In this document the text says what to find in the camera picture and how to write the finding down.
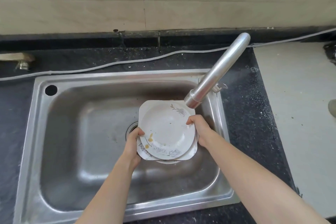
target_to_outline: white plate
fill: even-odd
[[[181,157],[195,138],[195,125],[186,125],[195,110],[184,101],[148,100],[139,108],[139,127],[145,132],[140,137],[145,149],[159,159]]]
[[[176,158],[174,160],[162,160],[162,159],[154,157],[143,146],[139,136],[137,137],[137,140],[136,140],[137,141],[137,152],[140,155],[140,157],[145,159],[145,160],[155,160],[155,161],[157,161],[159,163],[163,163],[163,164],[174,164],[174,163],[180,162],[181,160],[191,159],[196,154],[198,137],[199,137],[199,135],[196,132],[194,141],[192,142],[192,145],[189,148],[189,150],[187,150],[187,152],[185,154],[183,154],[181,157]]]

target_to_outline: stainless steel sink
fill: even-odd
[[[146,100],[183,100],[208,69],[36,78],[14,223],[74,223],[121,155]],[[220,93],[196,109],[229,140]],[[239,202],[208,153],[177,164],[142,160],[124,221]]]

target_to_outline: black granite countertop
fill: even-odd
[[[36,57],[32,72],[73,70],[118,60],[143,59],[175,50],[212,49],[218,46],[85,48],[29,51]],[[116,65],[95,72],[210,68],[222,55],[176,54],[160,60]],[[15,64],[0,63],[0,77],[14,76]],[[266,167],[294,189],[272,110],[251,48],[221,80],[229,138],[239,150]],[[11,224],[34,79],[0,82],[0,223]],[[153,218],[138,223],[254,223],[239,203]]]

